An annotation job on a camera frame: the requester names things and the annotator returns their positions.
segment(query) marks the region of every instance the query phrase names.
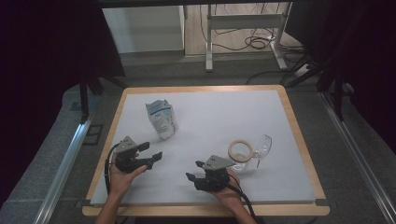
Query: tape roll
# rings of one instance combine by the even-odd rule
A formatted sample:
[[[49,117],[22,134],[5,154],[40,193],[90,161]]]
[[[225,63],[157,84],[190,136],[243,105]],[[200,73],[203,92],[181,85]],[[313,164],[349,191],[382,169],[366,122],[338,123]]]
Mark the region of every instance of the tape roll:
[[[233,152],[233,147],[236,144],[243,144],[243,145],[247,146],[249,153],[246,157],[241,158],[241,154],[236,155]],[[242,140],[242,139],[235,140],[235,141],[231,142],[231,144],[228,146],[228,155],[230,156],[230,158],[233,161],[236,161],[239,163],[245,163],[247,161],[250,161],[250,159],[253,157],[253,154],[254,154],[254,152],[253,152],[253,147],[251,146],[251,144],[245,140]]]

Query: gray floor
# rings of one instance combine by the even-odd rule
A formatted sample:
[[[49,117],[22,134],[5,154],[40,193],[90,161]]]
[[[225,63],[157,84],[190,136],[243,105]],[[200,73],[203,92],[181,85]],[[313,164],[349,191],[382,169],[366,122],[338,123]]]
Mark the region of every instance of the gray floor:
[[[147,86],[193,86],[193,85],[244,85],[246,80],[259,72],[277,70],[271,53],[216,57],[214,72],[205,72],[202,57],[179,56],[136,59],[122,55],[126,77],[120,80],[131,87]],[[277,84],[281,74],[265,74],[251,80],[251,84]],[[299,122],[305,142],[311,154],[318,177],[331,205],[326,217],[315,223],[387,223],[371,191],[349,154],[345,143],[330,119],[329,113],[315,89],[317,78],[312,77],[300,85],[288,89],[288,96]],[[86,137],[86,145],[67,179],[61,198],[50,223],[93,223],[94,217],[84,217],[81,206],[106,135],[118,106],[122,90],[102,80],[105,92],[92,121],[92,132],[102,126],[103,130],[95,144],[95,136]],[[78,88],[64,94],[64,105],[43,146],[32,161],[18,186],[0,212],[0,223],[32,223],[45,198],[59,164],[62,162],[80,120]],[[371,165],[376,176],[396,199],[396,156],[371,129],[350,104],[343,103],[346,125]],[[266,223],[313,223],[312,217],[266,217]],[[195,223],[206,222],[199,218],[138,218],[136,223]]]

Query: wall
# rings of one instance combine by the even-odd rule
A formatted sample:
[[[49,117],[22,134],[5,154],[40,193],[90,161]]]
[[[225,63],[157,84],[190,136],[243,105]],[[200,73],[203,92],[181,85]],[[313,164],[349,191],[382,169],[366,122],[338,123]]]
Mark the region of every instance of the wall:
[[[183,7],[103,9],[119,53],[184,49]]]

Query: table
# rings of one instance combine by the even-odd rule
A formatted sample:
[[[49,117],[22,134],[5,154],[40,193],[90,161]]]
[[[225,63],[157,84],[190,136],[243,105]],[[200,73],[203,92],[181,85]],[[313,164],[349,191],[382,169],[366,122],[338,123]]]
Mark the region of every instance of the table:
[[[124,91],[119,108],[116,112],[112,126],[110,128],[100,162],[92,179],[86,199],[92,198],[96,184],[103,172],[103,161],[113,144],[113,137],[117,129],[118,121],[128,94],[145,94],[159,92],[211,92],[211,91],[277,91],[280,101],[285,109],[292,134],[295,138],[299,152],[301,154],[304,168],[309,176],[309,181],[314,191],[315,200],[312,203],[259,203],[253,208],[257,216],[326,216],[330,212],[326,197],[318,180],[318,175],[306,148],[303,136],[293,114],[289,98],[283,87],[278,85],[269,86],[201,86],[201,87],[157,87],[157,88],[128,88]],[[84,206],[83,214],[86,216],[97,216],[101,210],[100,206]],[[132,217],[229,217],[229,213],[218,203],[212,204],[166,204],[166,205],[123,205],[118,212],[119,216]]]

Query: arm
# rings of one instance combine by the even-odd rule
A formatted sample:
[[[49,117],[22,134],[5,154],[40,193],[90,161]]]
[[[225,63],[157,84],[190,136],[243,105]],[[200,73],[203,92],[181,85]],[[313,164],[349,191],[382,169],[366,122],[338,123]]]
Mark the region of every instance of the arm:
[[[227,171],[238,181],[237,183],[233,178],[231,178],[230,184],[238,188],[238,177],[231,168],[227,168]],[[239,224],[256,224],[256,221],[242,204],[241,197],[235,191],[225,188],[219,192],[209,193],[215,196],[219,202],[233,214]]]
[[[147,168],[144,165],[130,174],[125,174],[117,169],[114,164],[110,165],[110,193],[95,224],[113,224],[116,222],[117,212],[123,196],[128,191],[134,178],[144,173]]]

